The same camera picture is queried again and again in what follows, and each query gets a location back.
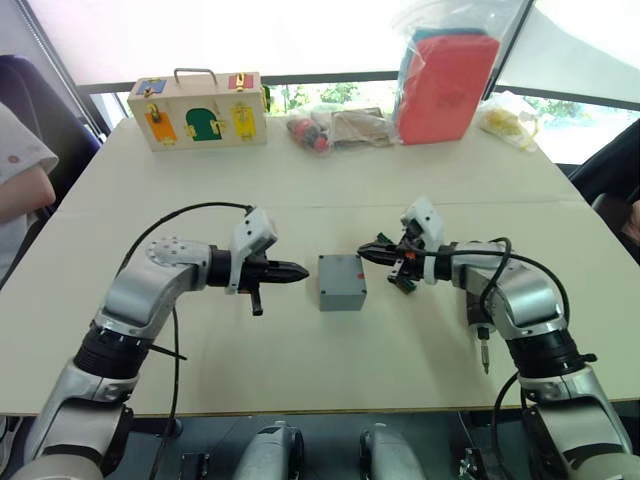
green door cutout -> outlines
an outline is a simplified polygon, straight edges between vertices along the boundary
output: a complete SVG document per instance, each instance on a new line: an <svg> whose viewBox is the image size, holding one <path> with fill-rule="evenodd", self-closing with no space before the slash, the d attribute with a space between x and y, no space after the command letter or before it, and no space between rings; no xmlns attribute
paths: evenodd
<svg viewBox="0 0 640 480"><path fill-rule="evenodd" d="M206 108L192 108L187 112L187 133L196 142L222 138L216 116Z"/></svg>

wooden box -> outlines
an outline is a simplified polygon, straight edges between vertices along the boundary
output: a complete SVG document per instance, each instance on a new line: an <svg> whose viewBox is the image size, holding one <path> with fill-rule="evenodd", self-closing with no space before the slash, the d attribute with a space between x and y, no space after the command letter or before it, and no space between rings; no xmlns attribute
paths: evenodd
<svg viewBox="0 0 640 480"><path fill-rule="evenodd" d="M173 77L141 78L127 101L154 151L267 141L266 99L257 72L177 68Z"/></svg>

clear plastic bag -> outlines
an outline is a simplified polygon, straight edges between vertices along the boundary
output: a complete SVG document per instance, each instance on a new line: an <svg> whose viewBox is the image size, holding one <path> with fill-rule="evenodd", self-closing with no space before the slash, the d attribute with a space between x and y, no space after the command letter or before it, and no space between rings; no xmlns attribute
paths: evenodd
<svg viewBox="0 0 640 480"><path fill-rule="evenodd" d="M298 145L316 153L393 144L393 126L378 107L341 109L335 104L321 104L291 113L287 129Z"/></svg>
<svg viewBox="0 0 640 480"><path fill-rule="evenodd" d="M476 125L521 150L535 152L539 121L531 105L511 92L502 92L482 102Z"/></svg>
<svg viewBox="0 0 640 480"><path fill-rule="evenodd" d="M433 0L406 9L394 28L408 47L393 121L406 144L460 139L478 106L522 0Z"/></svg>

white shirt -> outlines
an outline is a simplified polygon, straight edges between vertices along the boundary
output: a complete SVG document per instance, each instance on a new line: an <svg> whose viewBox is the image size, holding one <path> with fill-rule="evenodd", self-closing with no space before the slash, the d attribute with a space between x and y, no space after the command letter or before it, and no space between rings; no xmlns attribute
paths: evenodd
<svg viewBox="0 0 640 480"><path fill-rule="evenodd" d="M57 163L58 157L0 103L0 186L37 164L48 174ZM11 266L29 225L27 215L0 223L0 280Z"/></svg>

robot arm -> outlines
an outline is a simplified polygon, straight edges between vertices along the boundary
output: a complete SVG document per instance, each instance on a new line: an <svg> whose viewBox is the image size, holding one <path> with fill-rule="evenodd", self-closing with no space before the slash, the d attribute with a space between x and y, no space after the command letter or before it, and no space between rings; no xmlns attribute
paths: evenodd
<svg viewBox="0 0 640 480"><path fill-rule="evenodd" d="M405 228L398 245L374 242L358 251L393 266L387 277L391 283L446 280L474 296L485 292L504 247L493 242L442 245L442 222L426 198L401 221ZM638 475L640 458L631 455L629 437L588 364L595 356L578 353L547 278L509 259L485 295L488 320L509 347L526 397L536 402L525 410L524 423L545 478ZM596 468L601 476L589 476Z"/></svg>
<svg viewBox="0 0 640 480"><path fill-rule="evenodd" d="M225 287L229 294L251 294L253 314L261 315L261 282L308 276L297 264L267 260L276 240L258 208L236 227L229 250L176 237L151 242L144 258L115 278L29 432L26 467L14 478L93 480L115 469L133 418L124 402L177 298L207 285Z"/></svg>

